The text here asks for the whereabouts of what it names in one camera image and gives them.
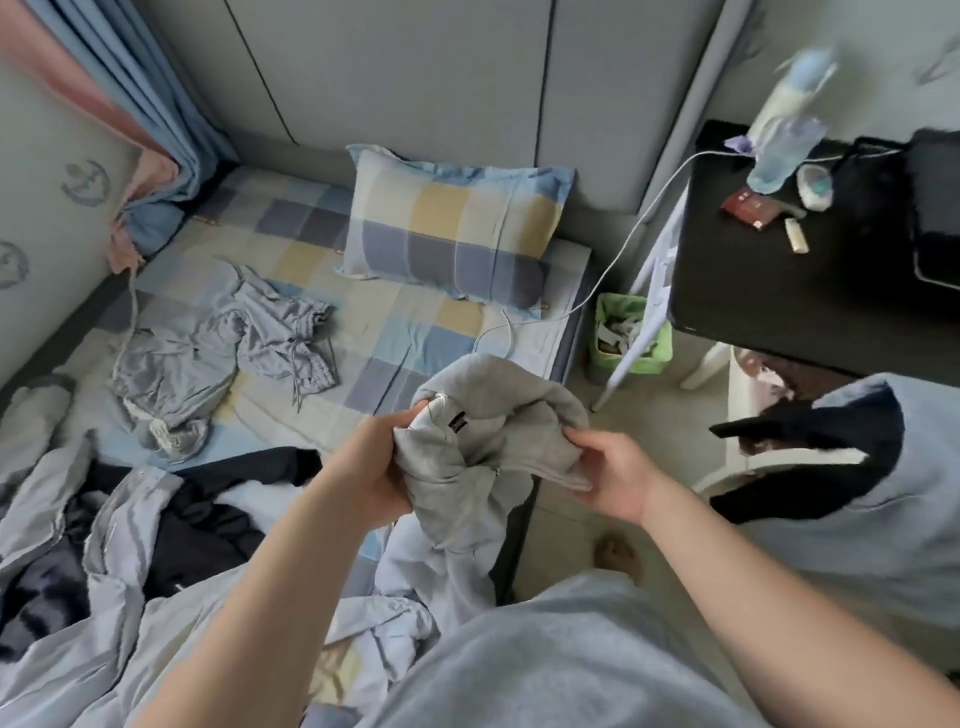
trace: gray t-shirt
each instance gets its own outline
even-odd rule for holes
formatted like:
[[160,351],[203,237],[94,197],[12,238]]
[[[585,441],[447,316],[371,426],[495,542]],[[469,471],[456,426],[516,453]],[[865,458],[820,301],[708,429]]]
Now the gray t-shirt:
[[767,726],[623,574],[590,570],[443,637],[362,726]]

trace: person's right hand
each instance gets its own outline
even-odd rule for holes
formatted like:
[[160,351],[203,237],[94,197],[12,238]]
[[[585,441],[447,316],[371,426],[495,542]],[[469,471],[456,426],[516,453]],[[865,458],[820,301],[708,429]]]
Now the person's right hand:
[[640,525],[650,491],[670,479],[628,435],[573,427],[564,435],[584,451],[581,468],[593,486],[570,493],[597,513]]

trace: pillow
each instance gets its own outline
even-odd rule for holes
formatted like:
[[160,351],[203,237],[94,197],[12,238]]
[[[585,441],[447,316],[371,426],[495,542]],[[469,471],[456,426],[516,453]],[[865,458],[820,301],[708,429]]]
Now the pillow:
[[572,169],[456,167],[406,161],[371,144],[348,149],[357,183],[341,273],[539,307],[540,257],[560,221]]

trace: black desk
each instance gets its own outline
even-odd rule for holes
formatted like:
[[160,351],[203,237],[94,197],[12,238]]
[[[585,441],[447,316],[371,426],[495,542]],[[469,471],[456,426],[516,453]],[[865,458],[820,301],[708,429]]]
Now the black desk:
[[[707,122],[698,151],[745,131]],[[830,210],[802,221],[810,252],[796,255],[781,220],[756,232],[720,209],[745,184],[751,160],[700,157],[693,165],[669,305],[675,328],[846,374],[960,386],[960,291],[906,270],[896,290],[858,290],[856,272],[841,264],[845,235]],[[799,201],[793,180],[775,196]]]

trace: clothing label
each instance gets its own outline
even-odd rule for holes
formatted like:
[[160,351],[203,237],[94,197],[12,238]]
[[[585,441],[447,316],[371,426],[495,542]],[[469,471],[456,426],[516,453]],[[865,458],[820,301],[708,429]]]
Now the clothing label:
[[450,420],[449,427],[454,431],[454,433],[456,433],[462,430],[466,425],[467,425],[467,413],[461,412],[452,420]]

